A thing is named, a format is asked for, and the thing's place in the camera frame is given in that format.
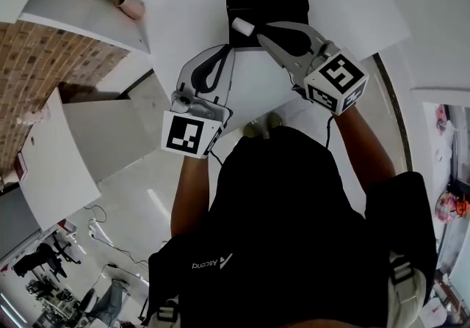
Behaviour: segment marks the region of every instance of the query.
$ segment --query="pink vase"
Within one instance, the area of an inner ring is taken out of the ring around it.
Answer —
[[[134,20],[140,19],[145,13],[145,7],[139,0],[124,0],[117,5],[130,18]]]

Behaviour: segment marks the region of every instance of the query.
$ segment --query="red object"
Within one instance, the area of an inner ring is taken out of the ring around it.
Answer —
[[[16,175],[18,176],[18,180],[22,181],[26,177],[28,169],[26,168],[23,154],[21,152],[19,152],[16,155],[15,162],[13,163],[13,167],[15,168]]]
[[[465,199],[465,194],[463,195],[463,199],[459,200],[455,205],[455,211],[460,217],[465,216],[470,212],[470,203]]]
[[[446,109],[444,108],[444,105],[439,105],[436,108],[435,118],[437,119],[435,123],[439,130],[439,135],[442,135],[442,133],[446,129],[446,124],[447,124]]]

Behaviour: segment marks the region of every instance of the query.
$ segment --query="cable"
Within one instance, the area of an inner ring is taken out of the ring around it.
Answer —
[[[98,276],[98,279],[96,280],[96,282],[93,284],[93,286],[91,287],[91,289],[93,289],[95,287],[95,285],[98,283],[98,281],[100,280],[100,277],[101,275],[103,274],[103,270],[106,268],[106,267],[109,267],[109,268],[116,268],[116,269],[120,269],[121,271],[127,273],[127,274],[130,274],[131,276],[134,276],[135,278],[138,278],[140,280],[140,277],[137,276],[136,274],[133,274],[132,272],[129,272],[129,271],[126,271],[124,268],[121,268],[119,266],[117,266],[116,264],[114,263],[108,263],[108,264],[104,264],[103,268],[101,268],[101,272]]]
[[[101,206],[98,205],[98,204],[95,204],[95,205],[89,204],[89,206],[90,206],[89,208],[87,208],[87,207],[83,207],[83,208],[84,208],[84,209],[87,209],[88,211],[92,211],[93,216],[95,217],[94,220],[95,220],[96,222],[106,222],[106,221],[108,220],[108,215],[107,215],[106,211],[103,209],[103,207],[101,207]],[[100,208],[100,209],[103,211],[103,213],[104,213],[104,220],[101,221],[101,220],[99,220],[99,219],[96,218],[95,211],[93,210],[94,207],[98,207],[98,208]]]
[[[221,162],[220,158],[218,158],[218,157],[215,155],[215,153],[212,152],[211,150],[210,150],[209,152],[210,152],[210,153],[213,155],[213,157],[215,157],[215,159],[219,162],[220,167],[222,167],[223,163]]]
[[[141,264],[141,263],[147,263],[147,264],[148,264],[148,262],[147,262],[146,260],[139,260],[139,261],[136,261],[136,260],[131,256],[131,253],[130,253],[129,251],[126,251],[125,249],[120,249],[119,247],[116,247],[116,246],[113,245],[113,244],[109,244],[108,242],[103,241],[103,240],[101,240],[100,238],[96,238],[96,237],[93,236],[93,235],[92,235],[91,238],[95,239],[96,241],[103,242],[105,245],[107,245],[107,246],[109,246],[109,247],[111,247],[111,248],[113,248],[113,249],[116,249],[117,251],[120,251],[120,252],[126,254],[127,256],[129,256],[129,257],[131,258],[131,260],[134,262],[134,264]]]
[[[130,274],[131,276],[134,276],[135,278],[138,278],[140,280],[140,277],[137,276],[136,274],[133,274],[132,272],[129,272],[129,271],[126,271],[125,269],[122,269],[120,268],[119,266],[116,266],[116,264],[111,264],[111,263],[108,263],[107,266],[110,266],[111,268],[116,268],[116,269],[120,269],[121,271],[125,272],[125,273],[128,273]]]
[[[331,124],[331,121],[333,120],[334,116],[332,115],[329,119],[328,119],[328,122],[326,124],[326,132],[327,132],[327,136],[326,136],[326,149],[328,149],[328,145],[330,145],[330,124]]]
[[[101,275],[103,274],[103,271],[104,269],[106,268],[107,264],[104,264],[103,268],[101,268],[101,272],[100,274],[98,275],[98,279],[96,280],[96,282],[93,284],[93,286],[90,288],[90,289],[93,289],[95,287],[95,285],[98,283],[98,281],[100,280],[100,277]]]
[[[101,223],[102,223],[102,222],[106,222],[106,221],[108,220],[108,215],[107,215],[106,211],[103,209],[103,207],[101,207],[101,206],[98,205],[98,204],[95,204],[95,205],[89,204],[89,206],[90,206],[89,208],[87,208],[87,207],[83,207],[83,208],[87,209],[88,211],[92,211],[93,216],[95,216],[95,218],[88,220],[88,227],[90,227],[90,222],[92,222],[92,221],[94,221],[94,222],[101,222]],[[104,220],[98,220],[98,219],[96,219],[96,215],[95,215],[95,212],[94,212],[94,210],[93,210],[94,207],[98,207],[98,208],[100,208],[100,209],[103,211],[103,213],[104,213]],[[108,245],[109,247],[111,247],[111,248],[113,248],[113,249],[116,249],[117,251],[120,251],[120,252],[126,254],[127,256],[129,256],[129,257],[131,258],[131,260],[134,262],[134,264],[141,264],[141,263],[147,263],[147,264],[148,264],[148,262],[147,262],[146,260],[135,261],[135,259],[131,256],[131,253],[130,253],[129,251],[126,251],[126,250],[124,250],[124,249],[120,249],[119,247],[116,247],[116,246],[114,246],[114,245],[111,245],[111,244],[109,244],[109,243],[106,242],[106,241],[102,241],[101,239],[96,238],[96,237],[93,236],[93,235],[91,236],[91,238],[96,239],[97,241],[103,242],[104,244]]]
[[[287,70],[287,68],[286,68],[286,71],[287,71],[287,73],[289,74],[289,79],[291,79],[291,84],[292,84],[292,86],[295,87],[295,84],[294,84],[294,82],[292,81],[292,75],[291,75],[291,73]]]

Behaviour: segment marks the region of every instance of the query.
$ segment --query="person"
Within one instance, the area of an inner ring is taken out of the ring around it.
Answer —
[[[395,175],[355,107],[334,120],[365,218],[331,152],[270,114],[270,138],[242,137],[223,163],[210,209],[208,159],[184,158],[172,238],[149,259],[147,324],[177,306],[183,328],[386,327],[391,252],[424,275],[427,300],[437,256],[422,176]]]

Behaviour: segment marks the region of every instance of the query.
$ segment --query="black box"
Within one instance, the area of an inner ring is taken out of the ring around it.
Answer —
[[[308,24],[308,0],[226,0],[229,43],[237,50],[261,50],[256,38],[256,28],[246,37],[231,24],[235,18],[257,25],[273,21],[295,21]]]

